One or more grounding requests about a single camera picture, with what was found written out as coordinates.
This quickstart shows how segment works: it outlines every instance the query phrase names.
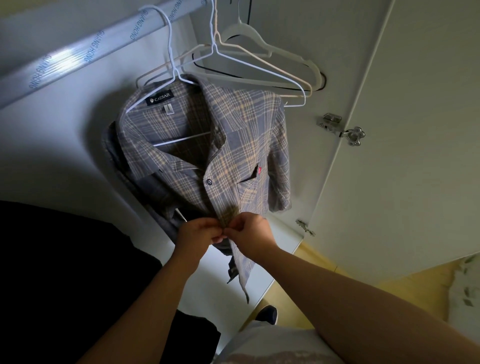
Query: hinge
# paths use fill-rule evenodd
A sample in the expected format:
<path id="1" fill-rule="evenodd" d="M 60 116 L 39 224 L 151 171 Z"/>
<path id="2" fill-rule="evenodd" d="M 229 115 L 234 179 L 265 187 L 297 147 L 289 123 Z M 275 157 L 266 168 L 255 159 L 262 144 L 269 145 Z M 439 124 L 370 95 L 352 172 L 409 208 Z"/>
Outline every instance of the hinge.
<path id="1" fill-rule="evenodd" d="M 302 220 L 295 220 L 298 226 L 300 226 L 305 232 L 309 233 L 311 236 L 315 236 L 315 232 L 308 229 L 308 225 Z"/>
<path id="2" fill-rule="evenodd" d="M 360 139 L 365 137 L 365 132 L 358 126 L 353 129 L 342 130 L 340 127 L 341 121 L 341 116 L 329 112 L 317 121 L 317 125 L 322 129 L 335 134 L 339 138 L 345 137 L 348 140 L 349 146 L 360 146 Z"/>

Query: plaid shirt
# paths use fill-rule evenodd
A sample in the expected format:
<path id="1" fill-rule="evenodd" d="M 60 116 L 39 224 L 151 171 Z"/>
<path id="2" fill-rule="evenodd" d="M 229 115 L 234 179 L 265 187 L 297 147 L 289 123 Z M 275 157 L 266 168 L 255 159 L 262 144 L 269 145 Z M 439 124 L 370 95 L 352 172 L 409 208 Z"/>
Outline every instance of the plaid shirt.
<path id="1" fill-rule="evenodd" d="M 158 84 L 137 90 L 117 122 L 103 136 L 103 145 L 117 174 L 172 241 L 179 226 L 201 216 L 216 217 L 223 226 L 239 212 L 262 214 L 290 208 L 285 114 L 279 96 L 267 91 L 230 90 L 190 79 L 175 81 L 162 92 L 173 98 L 126 109 Z M 166 104 L 174 114 L 167 115 Z M 159 147 L 164 141 L 210 134 Z M 226 255 L 230 280 L 245 285 L 253 267 L 236 245 L 216 244 Z"/>

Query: foot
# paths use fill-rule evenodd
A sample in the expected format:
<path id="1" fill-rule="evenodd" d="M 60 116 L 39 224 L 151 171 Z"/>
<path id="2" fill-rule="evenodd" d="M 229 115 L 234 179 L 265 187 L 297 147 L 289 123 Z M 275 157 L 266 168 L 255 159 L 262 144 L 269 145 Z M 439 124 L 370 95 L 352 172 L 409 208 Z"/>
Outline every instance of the foot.
<path id="1" fill-rule="evenodd" d="M 276 307 L 271 305 L 265 306 L 260 310 L 255 320 L 268 322 L 270 325 L 276 325 L 278 321 L 278 311 Z"/>

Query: person's left arm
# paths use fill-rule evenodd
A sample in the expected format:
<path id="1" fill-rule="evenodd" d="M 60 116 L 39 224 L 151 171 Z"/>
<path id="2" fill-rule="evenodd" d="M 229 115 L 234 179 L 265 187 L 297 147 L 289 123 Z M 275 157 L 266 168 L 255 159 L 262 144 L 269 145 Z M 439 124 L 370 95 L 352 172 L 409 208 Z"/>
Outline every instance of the person's left arm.
<path id="1" fill-rule="evenodd" d="M 183 224 L 170 260 L 77 364 L 158 363 L 185 283 L 208 246 L 224 238 L 220 222 L 214 218 Z"/>

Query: chest pocket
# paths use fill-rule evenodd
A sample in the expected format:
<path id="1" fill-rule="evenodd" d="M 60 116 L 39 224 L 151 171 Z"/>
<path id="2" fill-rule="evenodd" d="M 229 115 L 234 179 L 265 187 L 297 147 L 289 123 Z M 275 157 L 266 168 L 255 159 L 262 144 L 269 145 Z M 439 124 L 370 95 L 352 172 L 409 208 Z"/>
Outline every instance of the chest pocket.
<path id="1" fill-rule="evenodd" d="M 255 170 L 252 177 L 237 183 L 237 188 L 240 197 L 240 211 L 248 211 L 258 213 L 259 201 L 258 200 L 258 188 L 260 184 L 260 173 L 258 164 L 255 166 Z"/>

